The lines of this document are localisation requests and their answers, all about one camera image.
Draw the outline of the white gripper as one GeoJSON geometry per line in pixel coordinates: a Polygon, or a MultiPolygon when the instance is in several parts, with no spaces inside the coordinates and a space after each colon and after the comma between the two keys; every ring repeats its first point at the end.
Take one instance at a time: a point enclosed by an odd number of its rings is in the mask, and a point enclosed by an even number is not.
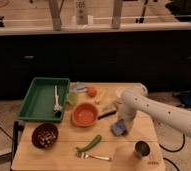
{"type": "Polygon", "coordinates": [[[118,119],[124,122],[127,131],[132,128],[136,114],[137,111],[124,102],[118,104],[118,119]]]}

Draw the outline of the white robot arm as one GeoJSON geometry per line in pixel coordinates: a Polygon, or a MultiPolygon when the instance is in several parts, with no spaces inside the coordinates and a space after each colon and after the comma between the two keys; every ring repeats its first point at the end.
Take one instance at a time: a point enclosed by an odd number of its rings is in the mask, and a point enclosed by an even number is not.
{"type": "Polygon", "coordinates": [[[141,111],[191,138],[191,111],[151,100],[132,89],[122,90],[119,98],[122,102],[119,109],[125,121],[132,122],[141,111]]]}

